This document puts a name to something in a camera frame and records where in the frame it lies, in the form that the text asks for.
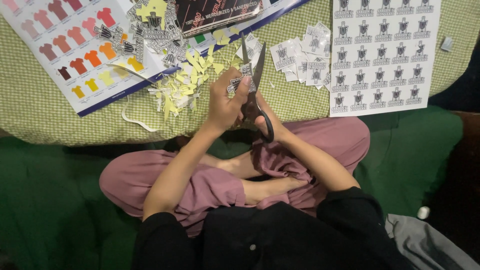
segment green blanket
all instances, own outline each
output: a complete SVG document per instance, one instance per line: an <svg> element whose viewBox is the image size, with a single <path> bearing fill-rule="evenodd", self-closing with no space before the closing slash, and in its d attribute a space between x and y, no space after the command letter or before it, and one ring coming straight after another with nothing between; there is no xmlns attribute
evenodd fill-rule
<svg viewBox="0 0 480 270"><path fill-rule="evenodd" d="M415 216L443 180L444 164L462 137L460 118L429 107L362 120L371 146L355 177L385 213ZM235 142L241 132L228 143L217 140L210 153L230 158L248 150ZM0 139L0 249L23 270L128 269L140 221L103 196L98 178L115 156L169 147L70 148Z"/></svg>
<svg viewBox="0 0 480 270"><path fill-rule="evenodd" d="M307 24L314 25L322 21L331 27L331 2L311 0L261 27L254 34L270 47L295 36L302 38ZM412 1L411 4L417 5L419 2ZM477 0L442 0L430 95L446 89L465 71L479 29L480 5ZM208 83L201 87L203 94L195 114L191 111L184 111L179 117L170 114L166 123L163 122L163 113L156 111L157 103L153 95L146 90L131 95L132 103L127 116L143 121L152 128L160 128L155 133L122 119L120 113L127 102L125 98L79 118L29 48L1 16L0 31L0 128L22 140L69 146L154 142L195 132L206 118ZM445 36L453 38L452 52L440 49ZM234 51L233 45L221 50L228 60ZM219 53L215 59L228 66ZM217 78L212 69L208 73L211 75L210 81ZM314 86L298 82L287 83L285 75L275 71L270 53L265 62L260 90L283 121L310 120L328 115L328 91L325 88L319 91Z"/></svg>

